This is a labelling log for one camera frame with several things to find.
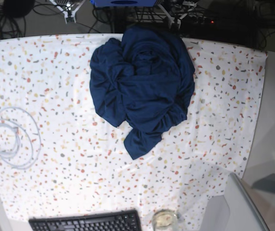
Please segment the navy blue t-shirt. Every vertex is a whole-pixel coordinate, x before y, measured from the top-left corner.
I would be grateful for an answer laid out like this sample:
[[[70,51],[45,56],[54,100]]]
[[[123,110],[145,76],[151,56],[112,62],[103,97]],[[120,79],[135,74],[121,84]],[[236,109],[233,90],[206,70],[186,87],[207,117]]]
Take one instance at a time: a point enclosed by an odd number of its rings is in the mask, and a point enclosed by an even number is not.
[[[114,127],[129,123],[124,146],[132,159],[187,119],[195,68],[179,36],[130,27],[121,40],[110,38],[98,47],[90,67],[95,111]]]

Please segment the terrazzo patterned tablecloth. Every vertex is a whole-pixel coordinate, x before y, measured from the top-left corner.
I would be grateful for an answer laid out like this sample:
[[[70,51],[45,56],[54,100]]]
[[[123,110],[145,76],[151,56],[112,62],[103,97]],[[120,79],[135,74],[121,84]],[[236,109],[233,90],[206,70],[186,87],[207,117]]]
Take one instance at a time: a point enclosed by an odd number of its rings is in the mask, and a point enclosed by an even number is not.
[[[89,90],[90,59],[110,34],[0,41],[0,118],[20,125],[21,150],[0,157],[7,218],[87,215],[135,208],[142,228],[161,209],[180,229],[200,228],[228,175],[242,177],[262,98],[267,54],[186,38],[196,69],[187,119],[132,160],[118,128],[100,118]]]

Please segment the black computer keyboard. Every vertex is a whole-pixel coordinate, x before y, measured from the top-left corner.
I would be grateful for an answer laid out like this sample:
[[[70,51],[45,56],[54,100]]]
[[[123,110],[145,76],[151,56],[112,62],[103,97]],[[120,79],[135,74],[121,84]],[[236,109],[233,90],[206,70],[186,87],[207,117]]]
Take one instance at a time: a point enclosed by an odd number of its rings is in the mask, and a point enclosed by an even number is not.
[[[34,218],[29,224],[34,231],[141,231],[136,210],[126,210],[97,215]]]

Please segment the clear glass jar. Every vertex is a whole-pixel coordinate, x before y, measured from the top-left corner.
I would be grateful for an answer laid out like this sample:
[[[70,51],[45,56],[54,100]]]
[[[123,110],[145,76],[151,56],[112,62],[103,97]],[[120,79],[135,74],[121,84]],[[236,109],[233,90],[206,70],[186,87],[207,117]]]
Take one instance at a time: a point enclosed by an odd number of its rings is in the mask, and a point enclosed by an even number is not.
[[[153,231],[178,231],[177,214],[169,209],[162,209],[152,217]]]

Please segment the blue box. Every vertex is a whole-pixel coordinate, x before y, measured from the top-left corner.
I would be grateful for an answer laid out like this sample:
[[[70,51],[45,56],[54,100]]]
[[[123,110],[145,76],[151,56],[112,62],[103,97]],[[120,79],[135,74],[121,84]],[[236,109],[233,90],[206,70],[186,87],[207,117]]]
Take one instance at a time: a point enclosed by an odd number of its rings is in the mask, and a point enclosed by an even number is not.
[[[96,7],[153,7],[160,0],[91,0]]]

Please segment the grey laptop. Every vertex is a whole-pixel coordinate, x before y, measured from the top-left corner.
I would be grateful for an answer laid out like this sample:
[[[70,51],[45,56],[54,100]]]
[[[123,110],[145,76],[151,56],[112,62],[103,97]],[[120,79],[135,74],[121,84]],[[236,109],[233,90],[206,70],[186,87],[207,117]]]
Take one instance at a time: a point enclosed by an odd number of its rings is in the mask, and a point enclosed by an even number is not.
[[[227,231],[269,230],[240,179],[234,173],[229,175],[224,197],[229,206]]]

